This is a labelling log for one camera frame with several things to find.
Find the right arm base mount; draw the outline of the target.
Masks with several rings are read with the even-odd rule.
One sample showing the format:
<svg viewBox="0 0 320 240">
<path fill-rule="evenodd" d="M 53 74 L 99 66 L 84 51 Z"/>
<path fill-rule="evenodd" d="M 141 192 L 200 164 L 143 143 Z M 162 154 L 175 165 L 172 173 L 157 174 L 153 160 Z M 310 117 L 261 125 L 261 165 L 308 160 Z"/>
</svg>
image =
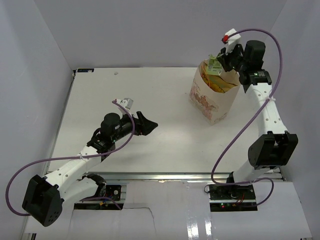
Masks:
<svg viewBox="0 0 320 240">
<path fill-rule="evenodd" d="M 257 200 L 252 185 L 223 186 L 207 184 L 204 192 L 208 194 L 211 213 L 257 211 Z"/>
</svg>

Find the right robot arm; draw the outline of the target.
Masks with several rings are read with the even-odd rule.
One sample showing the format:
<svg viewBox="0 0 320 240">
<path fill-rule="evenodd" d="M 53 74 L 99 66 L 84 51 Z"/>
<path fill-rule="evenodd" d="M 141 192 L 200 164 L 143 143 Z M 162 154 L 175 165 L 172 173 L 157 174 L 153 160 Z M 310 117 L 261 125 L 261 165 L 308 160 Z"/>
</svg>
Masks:
<svg viewBox="0 0 320 240">
<path fill-rule="evenodd" d="M 225 192 L 233 200 L 244 193 L 241 182 L 250 184 L 269 170 L 285 166 L 298 144 L 298 136 L 285 127 L 270 96 L 276 87 L 269 72 L 262 68 L 265 50 L 265 43 L 259 40 L 249 40 L 245 47 L 237 42 L 227 43 L 218 57 L 226 72 L 234 70 L 239 74 L 258 126 L 258 138 L 248 148 L 247 161 L 227 178 L 230 184 Z"/>
</svg>

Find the brown chips bag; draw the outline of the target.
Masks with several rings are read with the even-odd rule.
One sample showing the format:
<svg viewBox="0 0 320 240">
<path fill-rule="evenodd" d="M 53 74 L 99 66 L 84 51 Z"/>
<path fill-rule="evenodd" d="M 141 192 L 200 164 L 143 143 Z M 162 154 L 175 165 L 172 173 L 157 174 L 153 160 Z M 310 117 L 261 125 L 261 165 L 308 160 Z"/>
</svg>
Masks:
<svg viewBox="0 0 320 240">
<path fill-rule="evenodd" d="M 220 76 L 217 75 L 208 75 L 207 70 L 208 60 L 204 60 L 200 64 L 200 76 L 204 83 L 214 92 L 217 93 L 226 93 L 230 89 L 238 87 L 239 84 L 235 81 L 235 75 L 223 76 L 223 69 Z"/>
</svg>

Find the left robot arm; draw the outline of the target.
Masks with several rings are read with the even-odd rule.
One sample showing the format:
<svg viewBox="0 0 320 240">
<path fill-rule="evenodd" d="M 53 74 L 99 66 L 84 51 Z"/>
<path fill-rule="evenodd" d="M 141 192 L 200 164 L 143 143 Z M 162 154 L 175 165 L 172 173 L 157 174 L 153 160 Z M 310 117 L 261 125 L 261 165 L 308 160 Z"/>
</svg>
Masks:
<svg viewBox="0 0 320 240">
<path fill-rule="evenodd" d="M 48 227 L 61 215 L 64 205 L 86 198 L 104 198 L 106 181 L 89 170 L 115 150 L 118 140 L 130 134 L 147 136 L 157 127 L 158 124 L 148 120 L 141 111 L 137 111 L 136 117 L 113 112 L 106 114 L 78 159 L 69 160 L 45 176 L 31 178 L 22 208 L 42 226 Z"/>
</svg>

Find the light green snack packet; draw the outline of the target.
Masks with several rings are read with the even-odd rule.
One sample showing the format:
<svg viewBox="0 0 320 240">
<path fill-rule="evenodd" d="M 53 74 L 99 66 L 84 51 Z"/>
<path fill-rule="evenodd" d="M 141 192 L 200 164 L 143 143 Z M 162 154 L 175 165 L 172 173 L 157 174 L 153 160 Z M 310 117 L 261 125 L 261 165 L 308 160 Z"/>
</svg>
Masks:
<svg viewBox="0 0 320 240">
<path fill-rule="evenodd" d="M 222 70 L 223 70 L 223 67 L 221 63 L 218 61 L 217 57 L 210 54 L 208 56 L 206 73 L 212 76 L 220 76 L 222 73 Z"/>
</svg>

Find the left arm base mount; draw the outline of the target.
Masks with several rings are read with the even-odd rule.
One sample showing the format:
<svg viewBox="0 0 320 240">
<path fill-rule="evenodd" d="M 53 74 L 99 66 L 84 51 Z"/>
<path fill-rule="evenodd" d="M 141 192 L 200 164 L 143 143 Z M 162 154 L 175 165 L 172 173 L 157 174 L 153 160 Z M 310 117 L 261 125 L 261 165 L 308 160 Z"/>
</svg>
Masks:
<svg viewBox="0 0 320 240">
<path fill-rule="evenodd" d="M 109 185 L 106 180 L 94 173 L 84 175 L 81 178 L 90 179 L 97 185 L 95 194 L 82 199 L 85 203 L 86 210 L 122 210 L 122 208 L 116 203 L 121 199 L 121 185 Z"/>
</svg>

